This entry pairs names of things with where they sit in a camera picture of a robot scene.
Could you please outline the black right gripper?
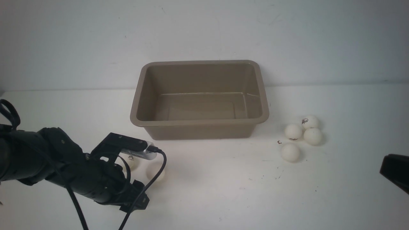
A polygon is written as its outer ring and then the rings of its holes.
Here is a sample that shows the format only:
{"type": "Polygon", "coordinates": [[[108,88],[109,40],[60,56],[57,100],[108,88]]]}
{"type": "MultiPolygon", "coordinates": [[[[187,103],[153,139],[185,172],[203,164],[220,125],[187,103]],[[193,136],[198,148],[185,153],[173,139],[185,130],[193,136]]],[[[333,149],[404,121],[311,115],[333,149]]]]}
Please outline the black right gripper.
{"type": "Polygon", "coordinates": [[[383,158],[380,174],[409,193],[409,156],[388,154],[383,158]]]}

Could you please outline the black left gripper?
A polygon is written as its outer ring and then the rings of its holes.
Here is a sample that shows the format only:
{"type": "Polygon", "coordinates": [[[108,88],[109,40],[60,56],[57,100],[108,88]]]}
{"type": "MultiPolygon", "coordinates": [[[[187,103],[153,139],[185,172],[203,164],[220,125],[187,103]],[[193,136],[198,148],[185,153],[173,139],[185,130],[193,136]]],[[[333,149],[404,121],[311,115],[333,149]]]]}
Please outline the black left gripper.
{"type": "Polygon", "coordinates": [[[72,190],[101,205],[120,205],[120,211],[145,210],[149,203],[145,185],[131,184],[126,158],[118,153],[86,154],[80,163],[66,166],[72,190]]]}

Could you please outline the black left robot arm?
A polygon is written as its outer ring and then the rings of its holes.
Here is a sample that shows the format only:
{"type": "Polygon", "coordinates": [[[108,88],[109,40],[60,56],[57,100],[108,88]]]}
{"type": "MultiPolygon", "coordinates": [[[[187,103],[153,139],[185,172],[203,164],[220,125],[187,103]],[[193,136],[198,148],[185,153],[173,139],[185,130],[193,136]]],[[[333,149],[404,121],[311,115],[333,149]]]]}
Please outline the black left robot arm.
{"type": "Polygon", "coordinates": [[[131,181],[116,164],[125,150],[142,150],[147,142],[109,133],[92,151],[84,153],[61,128],[38,132],[16,130],[1,133],[1,181],[18,180],[32,186],[42,180],[65,187],[101,205],[121,211],[144,210],[149,198],[144,184],[131,181]]]}

